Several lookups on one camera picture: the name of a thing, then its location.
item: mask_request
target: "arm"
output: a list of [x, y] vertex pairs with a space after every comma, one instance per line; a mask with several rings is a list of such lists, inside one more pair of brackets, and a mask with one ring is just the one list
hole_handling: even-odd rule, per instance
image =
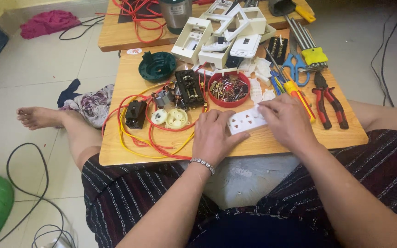
[[[248, 133], [228, 136], [226, 122], [234, 111], [202, 113], [195, 127], [192, 157], [216, 167]], [[124, 247], [182, 247], [188, 241], [209, 169], [192, 162], [168, 191], [117, 245]]]
[[397, 215], [318, 143], [302, 106], [286, 94], [260, 104], [275, 138], [309, 171], [338, 239], [347, 247], [397, 247]]

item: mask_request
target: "sticker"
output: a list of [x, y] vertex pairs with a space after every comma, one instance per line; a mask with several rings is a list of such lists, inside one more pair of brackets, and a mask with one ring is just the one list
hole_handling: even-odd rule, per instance
[[127, 54], [139, 54], [141, 52], [142, 52], [142, 49], [140, 49], [140, 48], [134, 48], [134, 49], [127, 50]]
[[183, 5], [169, 7], [169, 14], [180, 15], [185, 13]]

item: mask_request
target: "yellow handle screwdriver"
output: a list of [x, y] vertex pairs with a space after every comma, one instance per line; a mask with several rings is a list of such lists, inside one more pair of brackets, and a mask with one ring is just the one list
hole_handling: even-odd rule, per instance
[[278, 73], [280, 74], [280, 76], [282, 76], [283, 79], [286, 81], [283, 84], [283, 87], [284, 87], [284, 89], [286, 89], [287, 94], [298, 99], [301, 102], [301, 104], [304, 106], [304, 108], [306, 109], [306, 113], [309, 116], [309, 121], [311, 123], [315, 122], [315, 115], [313, 114], [312, 109], [309, 107], [309, 104], [307, 103], [306, 99], [298, 91], [298, 88], [295, 86], [296, 85], [295, 82], [292, 80], [290, 75], [285, 70], [282, 70], [283, 68], [280, 69], [278, 67], [278, 64], [275, 62], [275, 60], [273, 59], [272, 55], [267, 50], [267, 48], [265, 47], [264, 49], [266, 50], [266, 53], [269, 55], [269, 57], [272, 59], [272, 63], [277, 67]]

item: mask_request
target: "bracelet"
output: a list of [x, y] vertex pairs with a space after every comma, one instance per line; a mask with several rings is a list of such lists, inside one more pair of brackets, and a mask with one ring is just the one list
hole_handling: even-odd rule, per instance
[[214, 175], [215, 171], [214, 171], [214, 168], [211, 166], [210, 163], [208, 163], [208, 162], [206, 162], [206, 161], [204, 161], [204, 160], [201, 160], [200, 158], [191, 158], [191, 160], [189, 161], [189, 163], [191, 163], [191, 162], [197, 162], [197, 163], [200, 163], [200, 164], [202, 164], [202, 165], [208, 167], [208, 169], [211, 171], [211, 176]]

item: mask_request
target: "wooden table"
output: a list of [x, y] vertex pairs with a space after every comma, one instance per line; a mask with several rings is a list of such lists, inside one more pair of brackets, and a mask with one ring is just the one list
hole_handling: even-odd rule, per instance
[[[314, 14], [313, 10], [306, 3], [305, 0], [293, 0], [296, 4], [300, 5], [309, 13]], [[194, 4], [192, 6], [192, 16], [199, 17], [203, 12], [205, 12], [211, 4], [206, 5], [198, 5]], [[258, 5], [263, 15], [266, 17], [267, 23], [273, 26], [275, 29], [285, 29], [288, 28], [287, 22], [284, 20], [284, 17], [275, 17], [273, 16], [268, 9], [268, 1], [261, 1]], [[119, 13], [119, 8], [113, 4], [110, 0], [108, 4], [107, 13], [116, 14]], [[307, 22], [296, 12], [289, 14], [289, 17], [295, 18], [295, 20], [300, 21], [301, 24], [307, 24]], [[159, 45], [168, 45], [176, 42], [177, 37], [179, 35], [172, 34], [168, 31], [168, 28], [163, 27], [163, 36], [157, 41], [151, 43], [143, 43], [137, 39], [137, 36], [134, 31], [134, 22], [129, 23], [117, 23], [119, 16], [118, 15], [106, 15], [104, 20], [104, 25], [102, 26], [101, 34], [99, 35], [99, 42], [97, 43], [102, 52], [111, 52], [111, 51], [119, 51], [126, 50], [132, 48], [143, 48], [149, 46], [159, 46]], [[164, 23], [163, 18], [155, 19], [160, 23]], [[157, 27], [157, 24], [153, 22], [145, 22], [142, 23], [148, 27]], [[160, 35], [160, 30], [146, 30], [143, 28], [139, 28], [139, 35], [144, 41], [151, 41], [157, 38]]]
[[[282, 34], [283, 37], [289, 37], [289, 30], [281, 30], [277, 31], [276, 35]], [[156, 52], [169, 52], [173, 45], [163, 45], [152, 47], [149, 50], [152, 53]], [[257, 50], [257, 56], [264, 58], [265, 50], [262, 46], [260, 46]], [[117, 108], [120, 104], [120, 101], [124, 99], [126, 96], [131, 94], [140, 93], [146, 88], [153, 86], [154, 84], [148, 81], [145, 81], [140, 74], [138, 73], [138, 66], [142, 60], [143, 53], [140, 54], [127, 54], [125, 51], [122, 53], [122, 58], [120, 59], [119, 71], [117, 74], [116, 85], [113, 92], [113, 99], [111, 102], [110, 111]], [[305, 74], [301, 73], [302, 77], [300, 81], [304, 82]], [[332, 122], [332, 128], [329, 130], [324, 130], [321, 121], [318, 118], [318, 113], [315, 107], [315, 94], [312, 93], [311, 89], [315, 87], [313, 73], [311, 73], [311, 79], [309, 83], [301, 88], [301, 90], [308, 96], [309, 100], [313, 103], [312, 110], [316, 115], [317, 121], [312, 124], [313, 130], [318, 141], [323, 144], [328, 149], [349, 147], [354, 145], [367, 144], [368, 138], [361, 127], [358, 119], [355, 116], [352, 108], [347, 102], [344, 94], [342, 93], [338, 83], [333, 77], [330, 70], [326, 69], [323, 71], [323, 76], [325, 77], [328, 85], [330, 87], [335, 87], [334, 93], [338, 100], [341, 102], [344, 107], [345, 115], [349, 122], [349, 129], [342, 130], [339, 128], [338, 120], [336, 119], [336, 115], [332, 106], [325, 101], [325, 106], [327, 110], [327, 114]], [[262, 88], [265, 89], [266, 86], [263, 83], [260, 83]], [[243, 110], [247, 110], [253, 107], [253, 102], [251, 99], [248, 99], [241, 106], [234, 108], [232, 110], [236, 112], [240, 112]], [[211, 109], [218, 110], [228, 110], [222, 107], [217, 106], [212, 101], [210, 102]], [[153, 112], [154, 106], [151, 104], [151, 112]], [[201, 113], [201, 108], [197, 108], [195, 110], [188, 111], [188, 119], [194, 121], [198, 118]], [[149, 122], [146, 121], [142, 130], [131, 129], [130, 132], [133, 135], [148, 138], [148, 127]], [[156, 144], [167, 146], [167, 147], [175, 147], [178, 148], [191, 134], [193, 128], [190, 128], [181, 132], [169, 132], [163, 130], [155, 130], [153, 132], [153, 138]], [[150, 156], [160, 156], [154, 149], [149, 147], [137, 147], [133, 144], [132, 140], [126, 136], [124, 136], [124, 142], [126, 146], [132, 151], [139, 152], [145, 155]], [[180, 150], [178, 155], [191, 156], [192, 151], [192, 141], [190, 141], [184, 149]], [[267, 127], [262, 127], [255, 131], [251, 132], [251, 137], [247, 140], [243, 141], [239, 144], [234, 151], [229, 156], [246, 156], [246, 155], [261, 155], [261, 154], [273, 154], [273, 153], [283, 153], [288, 152], [286, 148], [284, 148], [278, 141], [273, 137], [272, 133], [269, 131]], [[105, 135], [102, 142], [101, 154], [100, 154], [100, 164], [103, 166], [109, 165], [119, 165], [119, 164], [132, 164], [132, 163], [144, 163], [144, 162], [159, 162], [159, 161], [170, 161], [174, 160], [173, 158], [163, 158], [163, 159], [153, 159], [153, 158], [145, 158], [138, 155], [134, 155], [128, 151], [126, 151], [120, 144], [119, 135], [118, 135], [118, 124], [116, 120], [116, 116], [114, 115], [108, 122], [105, 128]]]

